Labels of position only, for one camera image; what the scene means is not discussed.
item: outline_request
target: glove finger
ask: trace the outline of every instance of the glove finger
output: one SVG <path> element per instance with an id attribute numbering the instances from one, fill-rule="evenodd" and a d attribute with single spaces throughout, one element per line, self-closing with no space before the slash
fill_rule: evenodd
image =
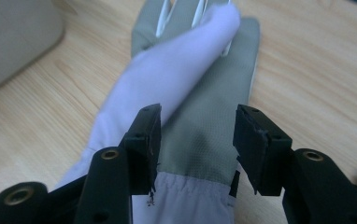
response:
<path id="1" fill-rule="evenodd" d="M 207 11 L 213 5 L 228 4 L 230 2 L 231 2 L 231 0 L 207 0 L 207 5 L 205 7 L 205 11 Z M 231 43 L 228 44 L 228 46 L 225 48 L 225 50 L 222 52 L 221 55 L 226 56 L 226 54 L 228 54 L 228 52 L 229 52 L 229 48 L 231 48 Z"/>
<path id="2" fill-rule="evenodd" d="M 169 40 L 190 30 L 196 15 L 202 16 L 204 6 L 204 0 L 176 0 L 165 22 L 160 41 Z"/>
<path id="3" fill-rule="evenodd" d="M 158 20 L 164 16 L 165 12 L 167 16 L 169 8 L 169 0 L 146 1 L 132 30 L 132 58 L 157 42 Z"/>

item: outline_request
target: glove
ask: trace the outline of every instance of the glove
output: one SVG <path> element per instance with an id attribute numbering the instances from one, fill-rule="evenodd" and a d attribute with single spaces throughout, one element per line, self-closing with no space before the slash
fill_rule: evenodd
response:
<path id="1" fill-rule="evenodd" d="M 179 14 L 176 15 L 175 11 L 192 8 L 182 5 L 190 2 L 176 1 L 172 13 L 159 9 L 158 16 L 152 16 L 149 20 L 142 18 L 147 12 L 158 8 L 154 4 L 168 10 L 169 1 L 146 3 L 133 32 L 133 60 L 97 114 L 81 161 L 72 167 L 60 186 L 85 175 L 96 150 L 117 146 L 138 110 L 145 105 L 160 103 L 163 108 L 162 123 L 165 124 L 232 41 L 240 24 L 239 13 L 233 5 L 211 7 L 203 15 L 203 5 L 197 4 L 197 9 L 192 12 L 199 18 L 191 20 L 192 29 L 191 26 L 182 26 L 185 29 L 177 30 L 181 26 L 170 26 L 175 24 L 174 21 L 179 21 Z M 134 223 L 234 221 L 233 201 L 228 195 L 230 189 L 223 184 L 160 172 L 155 187 L 154 205 L 149 203 L 148 196 L 132 197 Z"/>
<path id="2" fill-rule="evenodd" d="M 57 187 L 86 175 L 95 151 L 117 146 L 142 107 L 161 104 L 164 124 L 232 40 L 239 23 L 234 6 L 221 7 L 195 29 L 138 52 L 100 108 L 81 160 Z"/>
<path id="3" fill-rule="evenodd" d="M 212 11 L 213 5 L 222 3 L 227 1 L 207 1 L 206 8 L 211 7 Z M 133 56 L 191 30 L 205 6 L 203 1 L 178 0 L 171 12 L 169 8 L 170 1 L 146 2 L 133 30 Z M 225 32 L 221 29 L 218 35 Z M 250 97 L 259 39 L 257 20 L 242 19 L 226 56 L 207 70 L 165 124 L 160 172 L 231 185 L 237 167 L 237 153 L 232 145 L 235 112 L 237 105 L 245 105 Z"/>

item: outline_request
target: white fabric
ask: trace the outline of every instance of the white fabric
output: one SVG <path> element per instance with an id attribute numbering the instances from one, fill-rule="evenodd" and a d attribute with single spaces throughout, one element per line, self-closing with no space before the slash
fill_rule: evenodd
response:
<path id="1" fill-rule="evenodd" d="M 154 205 L 149 196 L 133 196 L 134 223 L 234 223 L 230 187 L 193 177 L 160 172 Z"/>
<path id="2" fill-rule="evenodd" d="M 170 41 L 139 53 L 121 75 L 97 114 L 88 146 L 60 187 L 86 175 L 95 151 L 115 147 L 138 110 L 162 105 L 162 123 L 236 34 L 240 15 L 232 4 L 211 7 L 200 24 Z M 159 173 L 155 205 L 134 196 L 135 223 L 233 223 L 229 187 L 191 177 Z"/>

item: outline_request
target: black plastic part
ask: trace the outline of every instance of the black plastic part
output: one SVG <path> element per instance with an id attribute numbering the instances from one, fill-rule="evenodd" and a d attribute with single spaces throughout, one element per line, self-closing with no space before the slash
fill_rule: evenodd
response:
<path id="1" fill-rule="evenodd" d="M 20 183 L 0 193 L 0 224 L 34 223 L 38 208 L 47 197 L 45 185 L 37 182 Z"/>
<path id="2" fill-rule="evenodd" d="M 121 147 L 94 154 L 74 223 L 132 223 L 127 162 Z"/>
<path id="3" fill-rule="evenodd" d="M 128 154 L 131 194 L 155 191 L 161 147 L 161 105 L 149 105 L 138 112 L 120 147 L 124 147 Z"/>
<path id="4" fill-rule="evenodd" d="M 237 107 L 234 146 L 254 193 L 280 195 L 284 165 L 293 153 L 292 141 L 260 110 L 246 105 Z"/>
<path id="5" fill-rule="evenodd" d="M 239 186 L 240 172 L 235 171 L 234 179 L 231 183 L 231 190 L 229 191 L 229 195 L 236 198 L 237 195 L 237 187 Z"/>
<path id="6" fill-rule="evenodd" d="M 39 208 L 38 219 L 34 223 L 73 223 L 86 177 L 85 175 L 50 192 Z"/>
<path id="7" fill-rule="evenodd" d="M 292 183 L 285 184 L 284 208 L 289 223 L 357 223 L 357 188 L 327 155 L 296 150 L 288 176 Z"/>

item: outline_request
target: wooden table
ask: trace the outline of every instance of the wooden table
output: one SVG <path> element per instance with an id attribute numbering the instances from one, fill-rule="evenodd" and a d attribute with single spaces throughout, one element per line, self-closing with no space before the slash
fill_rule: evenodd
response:
<path id="1" fill-rule="evenodd" d="M 261 24 L 250 105 L 293 148 L 315 148 L 357 182 L 357 5 L 334 0 L 236 0 Z M 67 1 L 62 42 L 0 88 L 0 191 L 49 189 L 79 159 L 94 115 L 130 61 L 140 1 Z M 286 222 L 281 198 L 254 196 L 242 175 L 236 223 Z"/>

